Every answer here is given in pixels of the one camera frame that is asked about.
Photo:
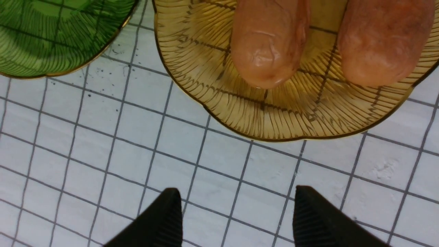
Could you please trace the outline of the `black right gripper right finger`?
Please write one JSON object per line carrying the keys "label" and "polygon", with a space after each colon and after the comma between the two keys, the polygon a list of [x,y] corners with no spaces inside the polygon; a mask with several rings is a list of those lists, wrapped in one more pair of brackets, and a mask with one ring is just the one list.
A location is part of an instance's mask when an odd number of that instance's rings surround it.
{"label": "black right gripper right finger", "polygon": [[297,247],[387,247],[311,186],[296,186],[292,219]]}

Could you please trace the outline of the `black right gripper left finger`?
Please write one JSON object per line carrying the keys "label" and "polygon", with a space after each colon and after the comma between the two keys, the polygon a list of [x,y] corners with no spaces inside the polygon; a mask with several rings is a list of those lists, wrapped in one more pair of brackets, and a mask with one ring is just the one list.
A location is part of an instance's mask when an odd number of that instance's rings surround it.
{"label": "black right gripper left finger", "polygon": [[105,247],[182,246],[182,205],[177,188],[166,188]]}

